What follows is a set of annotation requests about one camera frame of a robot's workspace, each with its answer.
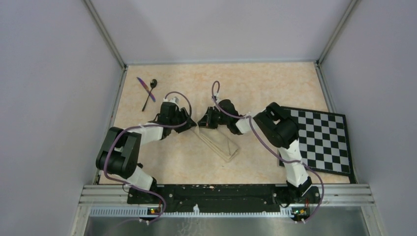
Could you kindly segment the cream cloth napkin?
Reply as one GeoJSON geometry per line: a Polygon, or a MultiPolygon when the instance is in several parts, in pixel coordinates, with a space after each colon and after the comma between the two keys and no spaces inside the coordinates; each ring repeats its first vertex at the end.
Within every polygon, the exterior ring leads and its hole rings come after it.
{"type": "Polygon", "coordinates": [[[193,132],[225,162],[230,162],[238,155],[239,146],[220,131],[197,126],[193,132]]]}

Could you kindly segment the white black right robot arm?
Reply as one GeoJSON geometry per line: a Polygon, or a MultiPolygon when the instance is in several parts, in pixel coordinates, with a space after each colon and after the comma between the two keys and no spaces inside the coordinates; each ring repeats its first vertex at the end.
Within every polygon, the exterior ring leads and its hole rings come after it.
{"type": "Polygon", "coordinates": [[[278,149],[279,159],[284,163],[289,198],[301,203],[308,197],[312,180],[302,163],[299,124],[288,110],[272,102],[254,116],[240,115],[234,104],[224,99],[208,107],[197,124],[208,129],[225,125],[235,135],[260,130],[269,143],[278,149]]]}

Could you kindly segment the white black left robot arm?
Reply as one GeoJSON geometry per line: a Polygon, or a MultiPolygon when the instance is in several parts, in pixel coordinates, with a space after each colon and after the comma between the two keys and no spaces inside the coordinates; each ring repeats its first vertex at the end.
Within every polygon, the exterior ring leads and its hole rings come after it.
{"type": "Polygon", "coordinates": [[[165,101],[154,120],[145,125],[128,131],[111,127],[96,158],[96,168],[139,188],[139,197],[145,203],[152,203],[158,195],[156,180],[146,174],[138,163],[140,147],[165,139],[172,130],[181,133],[195,126],[196,122],[185,108],[180,108],[176,102],[165,101]]]}

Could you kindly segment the iridescent purple knife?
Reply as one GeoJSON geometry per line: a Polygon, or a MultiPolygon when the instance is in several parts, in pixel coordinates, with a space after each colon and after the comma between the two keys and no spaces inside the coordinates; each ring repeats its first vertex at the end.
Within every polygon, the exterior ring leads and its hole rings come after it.
{"type": "MultiPolygon", "coordinates": [[[[142,87],[145,89],[145,91],[148,93],[150,91],[150,85],[148,86],[141,78],[137,77],[137,80],[139,81],[139,83],[142,85],[142,87]]],[[[151,94],[151,97],[153,102],[156,102],[156,98],[153,95],[153,93],[151,94]]]]}

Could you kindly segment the black spoon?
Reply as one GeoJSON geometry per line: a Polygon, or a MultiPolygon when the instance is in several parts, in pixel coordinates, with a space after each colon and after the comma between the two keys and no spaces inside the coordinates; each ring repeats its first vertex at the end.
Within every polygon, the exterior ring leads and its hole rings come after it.
{"type": "Polygon", "coordinates": [[[156,86],[157,86],[157,80],[156,80],[156,79],[152,79],[152,80],[151,80],[151,82],[150,82],[150,91],[148,92],[148,97],[147,97],[147,99],[146,99],[146,101],[145,101],[145,103],[144,103],[144,105],[143,105],[142,112],[146,109],[146,106],[147,106],[148,100],[149,100],[149,98],[151,97],[152,91],[153,91],[153,89],[154,89],[156,86]]]}

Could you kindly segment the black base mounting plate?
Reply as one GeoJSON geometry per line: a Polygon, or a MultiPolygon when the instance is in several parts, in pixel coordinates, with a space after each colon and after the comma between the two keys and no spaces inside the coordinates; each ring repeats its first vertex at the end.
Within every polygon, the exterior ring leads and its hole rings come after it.
{"type": "Polygon", "coordinates": [[[317,204],[317,186],[312,186],[304,197],[296,198],[285,184],[165,184],[157,185],[151,193],[131,188],[130,205],[166,205],[166,213],[191,212],[197,206],[202,213],[258,213],[278,212],[282,207],[296,204],[317,204]]]}

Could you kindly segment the black white checkerboard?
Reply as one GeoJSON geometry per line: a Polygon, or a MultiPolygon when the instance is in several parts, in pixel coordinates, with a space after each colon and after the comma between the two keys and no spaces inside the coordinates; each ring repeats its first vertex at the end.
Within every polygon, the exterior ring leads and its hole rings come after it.
{"type": "Polygon", "coordinates": [[[345,176],[349,183],[357,183],[346,116],[301,108],[283,109],[299,123],[303,162],[314,171],[345,176]]]}

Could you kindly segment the aluminium front rail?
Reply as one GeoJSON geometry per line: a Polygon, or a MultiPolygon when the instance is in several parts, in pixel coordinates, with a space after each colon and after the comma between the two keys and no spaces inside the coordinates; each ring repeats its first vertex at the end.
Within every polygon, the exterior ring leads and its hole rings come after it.
{"type": "Polygon", "coordinates": [[[366,184],[314,185],[294,198],[283,184],[166,184],[157,195],[120,185],[86,185],[79,205],[91,216],[140,217],[294,217],[320,207],[364,207],[375,201],[366,184]]]}

